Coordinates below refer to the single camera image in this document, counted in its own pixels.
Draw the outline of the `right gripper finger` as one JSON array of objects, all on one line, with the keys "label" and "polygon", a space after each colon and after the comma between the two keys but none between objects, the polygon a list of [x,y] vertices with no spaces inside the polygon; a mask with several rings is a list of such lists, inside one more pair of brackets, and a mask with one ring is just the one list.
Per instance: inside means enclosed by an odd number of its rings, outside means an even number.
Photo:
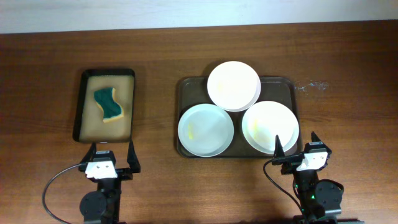
[{"label": "right gripper finger", "polygon": [[275,136],[274,158],[285,157],[282,143],[278,135]]},{"label": "right gripper finger", "polygon": [[312,142],[321,142],[322,140],[316,135],[314,131],[311,132],[311,141]]}]

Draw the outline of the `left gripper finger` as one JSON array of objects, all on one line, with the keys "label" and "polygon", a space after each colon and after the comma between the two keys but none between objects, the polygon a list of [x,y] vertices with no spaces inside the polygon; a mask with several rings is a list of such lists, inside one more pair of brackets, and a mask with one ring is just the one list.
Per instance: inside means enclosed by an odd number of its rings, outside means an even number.
[{"label": "left gripper finger", "polygon": [[132,140],[130,140],[129,147],[127,150],[127,163],[129,164],[129,168],[132,173],[140,173],[141,172],[141,165],[136,156],[136,152],[134,149],[134,143]]},{"label": "left gripper finger", "polygon": [[96,143],[93,142],[88,152],[84,155],[83,159],[81,160],[80,164],[87,164],[89,161],[92,160],[95,153],[96,153]]}]

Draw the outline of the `cream white plate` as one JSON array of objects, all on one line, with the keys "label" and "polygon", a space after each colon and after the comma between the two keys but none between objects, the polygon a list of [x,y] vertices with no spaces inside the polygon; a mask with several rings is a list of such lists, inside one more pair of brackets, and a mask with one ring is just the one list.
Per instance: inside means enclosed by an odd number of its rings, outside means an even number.
[{"label": "cream white plate", "polygon": [[290,150],[299,138],[299,122],[285,105],[275,101],[260,101],[243,115],[241,129],[245,140],[257,151],[273,154],[278,137],[283,151]]}]

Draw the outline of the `green yellow sponge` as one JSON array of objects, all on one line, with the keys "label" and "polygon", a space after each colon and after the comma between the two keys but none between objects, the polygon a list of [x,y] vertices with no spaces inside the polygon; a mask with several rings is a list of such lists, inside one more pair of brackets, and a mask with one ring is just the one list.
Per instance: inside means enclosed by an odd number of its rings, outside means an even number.
[{"label": "green yellow sponge", "polygon": [[94,100],[103,112],[103,123],[115,121],[124,116],[123,107],[115,100],[114,87],[103,88],[94,92]]}]

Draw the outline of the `pale green plate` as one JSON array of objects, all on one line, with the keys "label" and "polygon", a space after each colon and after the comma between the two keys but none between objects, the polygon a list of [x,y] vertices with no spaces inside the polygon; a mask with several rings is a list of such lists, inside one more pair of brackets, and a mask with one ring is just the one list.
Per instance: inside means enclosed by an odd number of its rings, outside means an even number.
[{"label": "pale green plate", "polygon": [[177,127],[181,145],[198,157],[214,157],[232,143],[234,124],[230,115],[212,104],[192,106],[181,115]]}]

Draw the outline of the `pink white plate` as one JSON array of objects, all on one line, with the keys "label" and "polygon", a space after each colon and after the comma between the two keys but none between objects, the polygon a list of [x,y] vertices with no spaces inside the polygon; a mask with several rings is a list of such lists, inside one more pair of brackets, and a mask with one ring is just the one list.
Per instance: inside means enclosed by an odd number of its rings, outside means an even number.
[{"label": "pink white plate", "polygon": [[257,72],[239,61],[216,66],[208,77],[206,87],[212,102],[230,112],[248,109],[258,100],[261,92]]}]

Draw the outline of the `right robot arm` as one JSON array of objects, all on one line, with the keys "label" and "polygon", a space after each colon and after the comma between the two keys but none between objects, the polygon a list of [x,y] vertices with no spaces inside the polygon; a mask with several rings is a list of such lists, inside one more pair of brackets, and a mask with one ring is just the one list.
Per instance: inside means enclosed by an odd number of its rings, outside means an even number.
[{"label": "right robot arm", "polygon": [[330,179],[318,178],[318,172],[327,166],[332,151],[315,133],[304,151],[286,156],[280,139],[275,137],[273,166],[281,166],[282,175],[293,175],[292,188],[295,195],[288,194],[301,214],[293,217],[294,223],[337,223],[341,214],[342,184]]}]

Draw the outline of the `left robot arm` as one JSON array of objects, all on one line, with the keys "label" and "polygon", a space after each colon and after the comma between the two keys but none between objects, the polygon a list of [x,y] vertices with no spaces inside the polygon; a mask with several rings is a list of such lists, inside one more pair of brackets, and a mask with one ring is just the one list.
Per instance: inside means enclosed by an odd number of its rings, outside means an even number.
[{"label": "left robot arm", "polygon": [[120,223],[121,184],[132,180],[133,175],[141,171],[132,141],[127,150],[127,163],[127,168],[116,168],[113,151],[97,151],[95,143],[90,146],[78,168],[87,179],[97,184],[97,189],[87,193],[80,202],[85,223]]}]

